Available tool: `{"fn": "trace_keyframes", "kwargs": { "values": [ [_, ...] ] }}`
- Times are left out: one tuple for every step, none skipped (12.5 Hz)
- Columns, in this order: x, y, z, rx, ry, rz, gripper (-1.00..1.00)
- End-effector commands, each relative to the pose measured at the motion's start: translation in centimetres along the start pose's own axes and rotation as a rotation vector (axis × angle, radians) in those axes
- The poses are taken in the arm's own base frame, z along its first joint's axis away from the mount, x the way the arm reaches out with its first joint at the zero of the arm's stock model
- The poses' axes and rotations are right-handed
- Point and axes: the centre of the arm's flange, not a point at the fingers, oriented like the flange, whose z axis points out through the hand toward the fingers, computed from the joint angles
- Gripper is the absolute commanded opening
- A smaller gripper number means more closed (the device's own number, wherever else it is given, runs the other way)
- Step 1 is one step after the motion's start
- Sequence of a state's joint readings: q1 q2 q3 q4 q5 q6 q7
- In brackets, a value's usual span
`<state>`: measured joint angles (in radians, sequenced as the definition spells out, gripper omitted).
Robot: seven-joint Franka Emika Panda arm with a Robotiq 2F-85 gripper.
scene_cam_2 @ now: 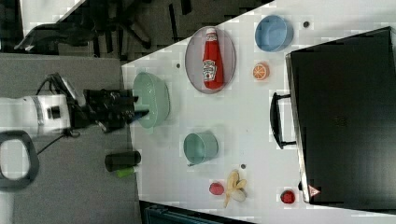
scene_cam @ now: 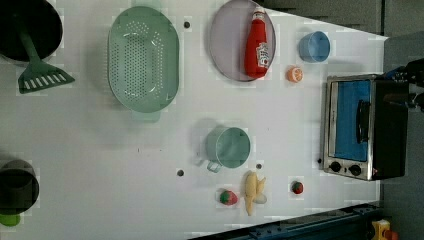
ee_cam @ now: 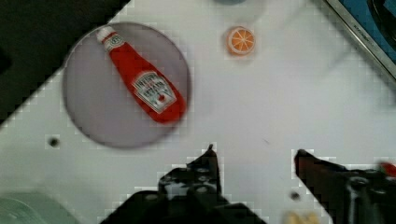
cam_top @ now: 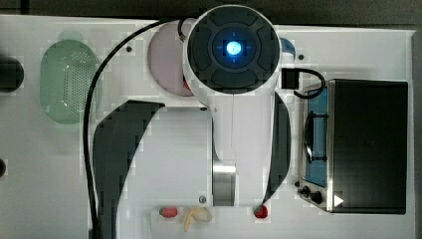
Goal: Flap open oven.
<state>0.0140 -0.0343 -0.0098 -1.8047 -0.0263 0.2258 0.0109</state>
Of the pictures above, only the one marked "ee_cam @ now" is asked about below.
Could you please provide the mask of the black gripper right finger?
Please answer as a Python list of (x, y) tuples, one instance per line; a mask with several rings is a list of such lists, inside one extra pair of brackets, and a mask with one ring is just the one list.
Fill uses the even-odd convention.
[(354, 169), (321, 160), (304, 149), (294, 157), (295, 174), (333, 224), (396, 224), (395, 178), (374, 169)]

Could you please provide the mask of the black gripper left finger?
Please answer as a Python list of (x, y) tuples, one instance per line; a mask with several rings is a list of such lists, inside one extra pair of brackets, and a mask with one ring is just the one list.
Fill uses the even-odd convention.
[(210, 144), (207, 150), (185, 167), (177, 167), (162, 176), (158, 191), (169, 201), (175, 197), (186, 197), (189, 189), (205, 186), (221, 193), (217, 153)]

